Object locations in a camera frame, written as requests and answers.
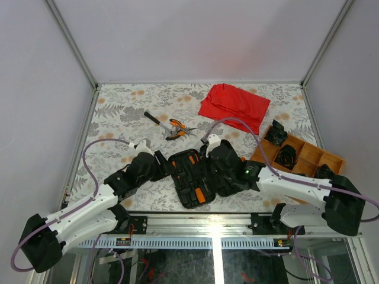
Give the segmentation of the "small orange black screwdriver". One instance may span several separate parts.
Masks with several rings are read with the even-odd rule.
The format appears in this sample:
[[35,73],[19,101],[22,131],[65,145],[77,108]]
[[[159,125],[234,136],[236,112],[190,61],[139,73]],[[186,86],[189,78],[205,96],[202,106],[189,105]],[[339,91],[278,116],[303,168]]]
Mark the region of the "small orange black screwdriver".
[[172,161],[172,165],[174,166],[174,173],[173,173],[173,180],[176,188],[181,187],[181,181],[180,181],[180,176],[178,173],[177,165],[175,161]]

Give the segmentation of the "black plastic tool case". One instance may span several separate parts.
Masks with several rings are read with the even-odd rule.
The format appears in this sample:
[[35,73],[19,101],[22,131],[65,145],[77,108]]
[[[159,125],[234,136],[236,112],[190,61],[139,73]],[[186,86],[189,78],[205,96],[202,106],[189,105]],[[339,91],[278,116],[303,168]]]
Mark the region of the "black plastic tool case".
[[[229,142],[227,140],[220,140],[220,144],[221,143],[229,143]],[[200,150],[196,150],[196,149],[184,150],[177,154],[172,155],[168,159],[170,163],[172,163],[172,161],[176,162],[178,173],[180,176],[181,187],[180,188],[175,187],[175,190],[178,195],[180,203],[185,209],[194,209],[196,207],[209,204],[210,202],[213,202],[215,200],[217,195],[221,197],[228,197],[228,196],[238,193],[238,192],[216,192],[214,187],[211,185],[211,172],[210,172],[208,162],[207,162],[207,158],[211,150],[208,151],[207,147],[208,147],[208,144],[205,144],[200,148]],[[195,165],[191,164],[188,157],[188,154],[191,151],[195,151],[199,158],[199,162]],[[172,174],[171,174],[172,180],[173,180],[173,173],[174,173],[174,166],[172,165]],[[204,204],[200,204],[198,202],[196,194],[195,194],[195,189],[201,178],[205,178],[207,180],[208,186],[210,187],[211,192],[212,192],[211,201]]]

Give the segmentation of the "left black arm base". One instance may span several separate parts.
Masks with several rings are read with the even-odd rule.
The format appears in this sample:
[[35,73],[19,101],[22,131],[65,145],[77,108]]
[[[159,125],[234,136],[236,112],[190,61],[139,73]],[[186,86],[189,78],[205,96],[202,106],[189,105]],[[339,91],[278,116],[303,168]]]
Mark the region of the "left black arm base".
[[147,233],[147,216],[130,215],[120,204],[110,208],[110,211],[115,215],[115,219],[117,220],[112,233],[128,235],[145,235]]

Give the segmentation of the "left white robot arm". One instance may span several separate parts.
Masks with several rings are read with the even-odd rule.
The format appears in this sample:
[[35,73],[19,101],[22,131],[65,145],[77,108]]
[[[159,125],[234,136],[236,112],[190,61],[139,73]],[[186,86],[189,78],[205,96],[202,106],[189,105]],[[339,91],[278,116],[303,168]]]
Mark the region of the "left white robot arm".
[[45,272],[89,238],[129,230],[130,214],[121,201],[134,195],[146,182],[161,180],[173,172],[173,164],[161,152],[141,152],[125,168],[107,177],[96,193],[47,217],[30,217],[19,244],[31,268],[37,273]]

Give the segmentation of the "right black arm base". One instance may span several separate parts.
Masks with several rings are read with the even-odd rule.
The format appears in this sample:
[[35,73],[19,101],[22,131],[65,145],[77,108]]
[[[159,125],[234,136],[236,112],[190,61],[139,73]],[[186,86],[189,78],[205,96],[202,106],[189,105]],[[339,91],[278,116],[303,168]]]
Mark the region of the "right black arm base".
[[254,235],[293,235],[301,224],[293,221],[290,214],[297,216],[298,211],[305,208],[306,204],[276,204],[272,213],[251,213],[248,228]]

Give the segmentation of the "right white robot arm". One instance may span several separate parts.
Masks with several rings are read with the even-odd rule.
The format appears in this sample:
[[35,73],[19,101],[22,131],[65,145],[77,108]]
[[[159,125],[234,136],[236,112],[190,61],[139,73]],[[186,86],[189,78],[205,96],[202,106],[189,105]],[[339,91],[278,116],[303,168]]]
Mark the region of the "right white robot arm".
[[300,205],[277,205],[270,218],[274,232],[281,234],[299,226],[327,225],[339,234],[358,234],[365,201],[347,177],[314,179],[242,160],[225,140],[207,146],[205,156],[227,189],[280,193],[303,201]]

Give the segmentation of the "orange black pliers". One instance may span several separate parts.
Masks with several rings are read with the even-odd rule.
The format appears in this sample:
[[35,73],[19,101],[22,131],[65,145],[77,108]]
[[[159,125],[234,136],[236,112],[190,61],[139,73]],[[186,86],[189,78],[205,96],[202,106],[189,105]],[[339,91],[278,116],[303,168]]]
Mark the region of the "orange black pliers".
[[171,134],[165,138],[166,141],[176,140],[186,134],[196,136],[196,134],[193,133],[196,128],[187,128],[183,123],[172,118],[169,122],[175,129],[172,130]]

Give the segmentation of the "wooden compartment tray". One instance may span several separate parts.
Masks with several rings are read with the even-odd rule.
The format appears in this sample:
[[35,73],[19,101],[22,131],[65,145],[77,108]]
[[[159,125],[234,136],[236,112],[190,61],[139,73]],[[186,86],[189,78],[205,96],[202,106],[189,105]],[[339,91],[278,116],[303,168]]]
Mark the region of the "wooden compartment tray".
[[264,139],[264,137],[261,140],[261,147],[263,149],[261,150],[260,148],[257,148],[250,158],[251,160],[263,163],[265,161],[263,155],[266,155],[270,165],[273,168],[296,175],[307,176],[309,178],[314,178],[317,167],[322,164],[327,164],[337,175],[341,174],[345,162],[343,158],[318,148],[291,134],[288,134],[288,138],[281,147],[286,144],[293,146],[296,149],[298,161],[293,170],[287,169],[275,163],[275,158],[281,147],[274,146],[269,141]]

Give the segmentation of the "red folded cloth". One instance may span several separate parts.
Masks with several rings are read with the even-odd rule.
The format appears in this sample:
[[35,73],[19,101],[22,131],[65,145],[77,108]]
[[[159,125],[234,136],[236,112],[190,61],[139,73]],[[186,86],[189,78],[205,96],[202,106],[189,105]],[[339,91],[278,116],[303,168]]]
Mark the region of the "red folded cloth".
[[238,130],[259,135],[270,100],[225,83],[213,85],[201,102],[199,115],[221,120]]

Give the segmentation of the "black tape roll right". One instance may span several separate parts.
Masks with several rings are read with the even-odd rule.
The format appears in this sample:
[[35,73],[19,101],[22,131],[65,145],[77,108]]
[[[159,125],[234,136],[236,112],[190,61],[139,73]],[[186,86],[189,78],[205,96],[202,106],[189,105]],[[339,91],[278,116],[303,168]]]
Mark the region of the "black tape roll right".
[[327,164],[322,164],[321,166],[318,166],[314,174],[315,179],[334,180],[336,176],[337,174],[333,172]]

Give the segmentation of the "black handled hammer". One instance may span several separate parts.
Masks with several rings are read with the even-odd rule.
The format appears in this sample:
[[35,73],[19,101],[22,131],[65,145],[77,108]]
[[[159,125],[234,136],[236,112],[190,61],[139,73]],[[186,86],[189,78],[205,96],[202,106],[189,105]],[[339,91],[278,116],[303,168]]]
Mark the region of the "black handled hammer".
[[147,117],[148,119],[150,119],[151,121],[153,121],[156,125],[160,126],[161,128],[163,128],[165,130],[165,133],[167,133],[167,136],[165,138],[165,140],[167,141],[171,141],[171,140],[174,140],[174,133],[172,132],[172,130],[170,128],[168,128],[167,126],[165,126],[164,124],[162,124],[158,119],[156,119],[154,116],[152,116],[149,112],[145,111],[144,112],[144,116]]

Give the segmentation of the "aluminium front rail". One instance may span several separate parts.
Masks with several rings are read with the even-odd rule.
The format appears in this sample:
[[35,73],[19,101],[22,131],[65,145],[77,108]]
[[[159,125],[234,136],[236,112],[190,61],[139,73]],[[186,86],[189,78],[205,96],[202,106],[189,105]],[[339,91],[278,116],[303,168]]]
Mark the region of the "aluminium front rail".
[[147,216],[145,235],[103,233],[70,249],[289,250],[294,234],[254,235],[250,214],[134,214]]

